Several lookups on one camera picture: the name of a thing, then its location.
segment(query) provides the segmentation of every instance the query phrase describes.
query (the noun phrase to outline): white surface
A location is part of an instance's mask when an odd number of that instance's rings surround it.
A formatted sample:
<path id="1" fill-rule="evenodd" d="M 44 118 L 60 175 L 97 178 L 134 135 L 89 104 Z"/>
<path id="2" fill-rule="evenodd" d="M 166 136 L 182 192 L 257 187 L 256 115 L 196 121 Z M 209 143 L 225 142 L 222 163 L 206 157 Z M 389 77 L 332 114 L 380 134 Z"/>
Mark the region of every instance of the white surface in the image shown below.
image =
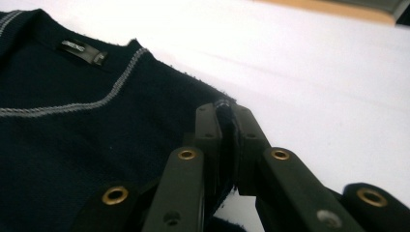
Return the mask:
<path id="1" fill-rule="evenodd" d="M 410 206 L 409 30 L 248 0 L 0 2 L 36 8 L 225 91 L 328 188 L 366 182 Z M 217 215 L 263 231 L 253 204 L 232 196 Z"/>

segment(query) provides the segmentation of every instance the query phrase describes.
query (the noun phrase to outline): garment label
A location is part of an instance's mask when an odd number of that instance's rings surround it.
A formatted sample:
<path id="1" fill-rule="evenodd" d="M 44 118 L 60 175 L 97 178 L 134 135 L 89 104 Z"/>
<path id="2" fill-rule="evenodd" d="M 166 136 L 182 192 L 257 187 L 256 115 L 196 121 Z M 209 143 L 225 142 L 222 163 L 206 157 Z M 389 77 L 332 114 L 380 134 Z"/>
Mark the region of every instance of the garment label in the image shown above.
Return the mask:
<path id="1" fill-rule="evenodd" d="M 59 48 L 85 60 L 89 64 L 98 66 L 103 65 L 103 61 L 108 55 L 106 51 L 99 51 L 87 43 L 74 39 L 63 40 L 59 44 Z"/>

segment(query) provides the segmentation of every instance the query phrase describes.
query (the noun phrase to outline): navy sweater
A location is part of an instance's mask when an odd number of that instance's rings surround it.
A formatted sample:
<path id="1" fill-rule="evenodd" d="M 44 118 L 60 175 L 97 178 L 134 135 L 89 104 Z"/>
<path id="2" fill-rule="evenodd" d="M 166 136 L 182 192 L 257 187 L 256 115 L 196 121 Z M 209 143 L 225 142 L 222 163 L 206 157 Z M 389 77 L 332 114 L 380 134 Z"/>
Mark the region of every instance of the navy sweater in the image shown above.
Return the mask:
<path id="1" fill-rule="evenodd" d="M 194 131 L 195 109 L 218 100 L 232 101 L 135 40 L 93 40 L 42 10 L 0 13 L 0 231 L 68 231 L 104 184 L 143 187 Z"/>

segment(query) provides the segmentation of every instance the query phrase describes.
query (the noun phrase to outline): brass grommet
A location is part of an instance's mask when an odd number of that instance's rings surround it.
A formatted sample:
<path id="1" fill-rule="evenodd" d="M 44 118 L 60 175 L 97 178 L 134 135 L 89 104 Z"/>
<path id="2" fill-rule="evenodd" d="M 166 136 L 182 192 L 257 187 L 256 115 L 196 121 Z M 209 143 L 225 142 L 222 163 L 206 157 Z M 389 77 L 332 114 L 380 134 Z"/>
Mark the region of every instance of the brass grommet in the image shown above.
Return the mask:
<path id="1" fill-rule="evenodd" d="M 120 187 L 112 187 L 109 188 L 105 194 L 102 196 L 102 202 L 105 205 L 116 205 L 123 202 L 127 199 L 129 192 L 126 188 Z"/>
<path id="2" fill-rule="evenodd" d="M 357 191 L 357 194 L 361 200 L 375 207 L 385 207 L 388 204 L 384 196 L 382 196 L 378 191 L 370 188 L 360 188 Z"/>
<path id="3" fill-rule="evenodd" d="M 278 160 L 287 160 L 290 158 L 289 153 L 284 151 L 272 151 L 271 155 Z"/>
<path id="4" fill-rule="evenodd" d="M 178 154 L 181 160 L 192 160 L 196 157 L 196 152 L 193 150 L 184 150 Z"/>

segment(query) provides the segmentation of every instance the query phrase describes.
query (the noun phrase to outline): stitched seam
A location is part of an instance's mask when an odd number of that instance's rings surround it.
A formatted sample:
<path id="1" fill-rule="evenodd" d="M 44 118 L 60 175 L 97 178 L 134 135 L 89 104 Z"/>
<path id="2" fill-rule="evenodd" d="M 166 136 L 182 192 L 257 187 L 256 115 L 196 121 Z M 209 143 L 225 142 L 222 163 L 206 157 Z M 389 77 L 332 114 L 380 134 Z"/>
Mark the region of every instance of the stitched seam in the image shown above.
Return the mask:
<path id="1" fill-rule="evenodd" d="M 118 93 L 124 86 L 125 82 L 127 81 L 128 77 L 130 76 L 133 67 L 136 65 L 139 58 L 146 52 L 148 52 L 148 49 L 146 48 L 140 48 L 136 51 L 136 53 L 131 58 L 127 68 L 124 70 L 124 72 L 112 86 L 111 91 L 103 99 L 99 101 L 88 103 L 70 103 L 64 105 L 37 108 L 0 108 L 0 117 L 34 118 L 50 114 L 69 113 L 102 107 L 118 95 Z"/>
<path id="2" fill-rule="evenodd" d="M 11 21 L 13 21 L 13 19 L 15 19 L 21 13 L 23 13 L 23 12 L 21 12 L 21 11 L 12 12 L 12 13 L 7 14 L 6 16 L 4 16 L 1 19 L 0 25 L 2 25 L 2 23 L 3 23 L 3 25 L 0 27 L 0 37 L 3 35 L 3 31 L 6 28 L 6 26 L 9 25 L 9 23 Z"/>

